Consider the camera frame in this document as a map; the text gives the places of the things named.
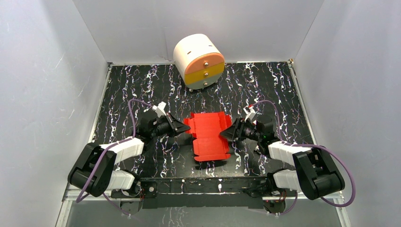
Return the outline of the red paper box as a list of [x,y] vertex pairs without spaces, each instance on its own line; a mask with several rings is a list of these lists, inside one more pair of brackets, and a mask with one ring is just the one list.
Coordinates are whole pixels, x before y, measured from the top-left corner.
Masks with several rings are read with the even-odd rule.
[[224,112],[191,113],[184,119],[190,127],[186,132],[193,137],[194,160],[208,162],[230,158],[227,139],[220,133],[232,125],[230,115]]

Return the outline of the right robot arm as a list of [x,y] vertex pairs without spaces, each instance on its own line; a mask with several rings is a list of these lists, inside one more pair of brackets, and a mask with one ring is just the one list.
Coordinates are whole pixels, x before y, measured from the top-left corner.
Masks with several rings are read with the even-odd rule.
[[310,145],[296,146],[280,140],[275,134],[273,120],[268,116],[258,116],[256,123],[247,118],[237,118],[220,135],[232,141],[253,140],[260,154],[295,168],[267,174],[264,187],[273,196],[290,189],[315,200],[345,188],[344,178],[328,152]]

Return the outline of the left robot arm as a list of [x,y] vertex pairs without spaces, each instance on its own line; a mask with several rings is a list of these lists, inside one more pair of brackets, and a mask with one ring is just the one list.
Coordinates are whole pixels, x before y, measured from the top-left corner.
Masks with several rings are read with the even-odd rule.
[[107,190],[123,190],[128,196],[135,197],[141,191],[139,176],[129,170],[115,170],[115,165],[142,155],[154,138],[176,137],[189,130],[189,125],[170,113],[144,117],[132,136],[111,144],[86,144],[71,168],[67,181],[81,189],[79,201],[88,195],[99,197]]

